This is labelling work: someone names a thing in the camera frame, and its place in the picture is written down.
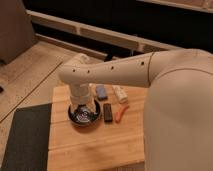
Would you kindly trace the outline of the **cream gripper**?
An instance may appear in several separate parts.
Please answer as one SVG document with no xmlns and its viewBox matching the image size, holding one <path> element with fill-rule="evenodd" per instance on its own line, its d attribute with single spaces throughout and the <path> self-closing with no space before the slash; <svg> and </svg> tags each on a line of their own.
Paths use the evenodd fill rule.
<svg viewBox="0 0 213 171">
<path fill-rule="evenodd" d="M 88 84 L 71 84 L 69 89 L 72 105 L 88 105 L 91 102 L 91 91 Z"/>
</svg>

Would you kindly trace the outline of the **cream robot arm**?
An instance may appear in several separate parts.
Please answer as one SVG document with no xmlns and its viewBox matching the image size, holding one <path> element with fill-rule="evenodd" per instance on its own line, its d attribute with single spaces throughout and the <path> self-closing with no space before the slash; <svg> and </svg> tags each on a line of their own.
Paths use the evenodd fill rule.
<svg viewBox="0 0 213 171">
<path fill-rule="evenodd" d="M 213 54 L 160 51 L 91 64 L 78 54 L 62 65 L 71 99 L 86 104 L 90 83 L 146 87 L 146 171 L 213 171 Z"/>
</svg>

